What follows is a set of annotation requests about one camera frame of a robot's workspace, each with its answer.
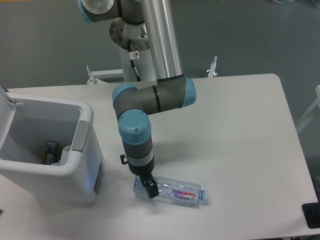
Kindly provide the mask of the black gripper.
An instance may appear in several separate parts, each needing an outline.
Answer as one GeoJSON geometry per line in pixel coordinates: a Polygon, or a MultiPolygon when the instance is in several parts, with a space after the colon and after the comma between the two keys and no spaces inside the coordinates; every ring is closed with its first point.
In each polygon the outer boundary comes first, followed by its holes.
{"type": "Polygon", "coordinates": [[[129,170],[136,176],[139,176],[148,198],[153,199],[159,195],[158,184],[152,176],[155,167],[154,155],[148,155],[143,158],[127,158],[129,170]]]}

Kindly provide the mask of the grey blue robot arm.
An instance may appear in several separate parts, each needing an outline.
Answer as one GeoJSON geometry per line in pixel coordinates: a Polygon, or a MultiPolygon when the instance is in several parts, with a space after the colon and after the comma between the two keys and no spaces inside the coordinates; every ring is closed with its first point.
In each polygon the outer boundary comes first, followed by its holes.
{"type": "Polygon", "coordinates": [[[112,93],[125,155],[123,164],[140,177],[149,198],[159,195],[149,115],[192,105],[194,82],[183,74],[173,11],[168,0],[80,0],[88,23],[111,20],[109,34],[126,53],[125,82],[112,93]]]}

